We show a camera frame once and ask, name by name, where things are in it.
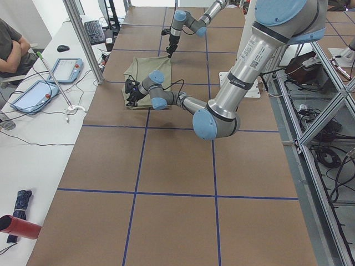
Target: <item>barcode sticker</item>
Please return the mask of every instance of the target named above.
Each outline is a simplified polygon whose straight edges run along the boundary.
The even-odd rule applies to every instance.
[[[272,49],[270,47],[249,40],[239,59],[244,61],[250,68],[260,71],[271,53]]]

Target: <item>person's arm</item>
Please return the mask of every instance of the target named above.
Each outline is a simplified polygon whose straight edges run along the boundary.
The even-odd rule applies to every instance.
[[[0,59],[0,71],[16,73],[21,60],[21,46],[15,40],[12,41],[12,51],[7,60]]]
[[[29,42],[25,39],[25,37],[21,37],[20,40],[18,40],[18,43],[21,46],[21,57],[27,54],[28,50],[31,48],[31,45]]]

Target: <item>computer mouse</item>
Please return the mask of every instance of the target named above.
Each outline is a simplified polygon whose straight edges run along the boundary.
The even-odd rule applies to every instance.
[[[67,51],[69,49],[70,49],[69,46],[66,46],[64,44],[61,44],[60,46],[57,47],[57,51],[60,52],[60,53],[61,52],[65,52],[65,51]]]

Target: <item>computer keyboard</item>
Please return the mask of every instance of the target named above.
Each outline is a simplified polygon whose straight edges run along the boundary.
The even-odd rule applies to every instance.
[[[84,28],[88,33],[91,45],[105,42],[105,34],[99,21],[87,21],[84,23]]]

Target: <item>white desk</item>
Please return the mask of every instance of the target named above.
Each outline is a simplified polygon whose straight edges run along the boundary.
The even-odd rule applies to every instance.
[[[58,53],[57,46],[65,44],[70,47],[69,51]],[[97,59],[100,58],[101,51],[105,50],[104,44],[93,46],[93,50]],[[79,40],[75,34],[71,22],[64,22],[59,32],[49,43],[45,51],[42,53],[44,59],[50,66],[53,66],[57,58],[82,58],[84,68],[78,78],[81,79],[85,72],[90,69],[84,52],[81,48]],[[45,71],[45,67],[40,60],[34,65],[36,71]],[[19,91],[25,91],[36,80],[41,79],[34,76],[25,80],[18,88]],[[89,109],[89,105],[94,96],[97,84],[95,78],[90,72],[79,87],[84,91],[81,105]],[[73,87],[71,92],[67,93],[72,104],[78,104],[82,92]],[[15,94],[10,98],[12,102],[19,94]],[[64,98],[59,95],[52,99],[43,111],[56,112],[64,110],[68,107]],[[4,112],[13,111],[6,104],[2,109]],[[21,116],[19,112],[9,113],[10,118]],[[12,136],[20,137],[31,143],[39,144],[74,144],[82,123],[85,113],[78,110],[75,115],[70,116],[70,122],[67,123],[64,114],[44,114],[27,115],[15,119],[16,128],[11,131],[4,131]],[[19,190],[32,190],[33,196],[30,198],[29,207],[26,212],[27,220],[42,225],[49,210],[50,204],[54,197],[58,183],[69,156],[72,152],[72,146],[34,146],[27,145],[20,140],[8,137],[0,133],[0,216],[12,214],[14,204]],[[0,233],[0,249],[8,246],[6,244],[8,234]],[[19,238],[18,244],[12,247],[4,255],[0,256],[0,265],[24,266],[32,252],[36,243],[35,240]]]

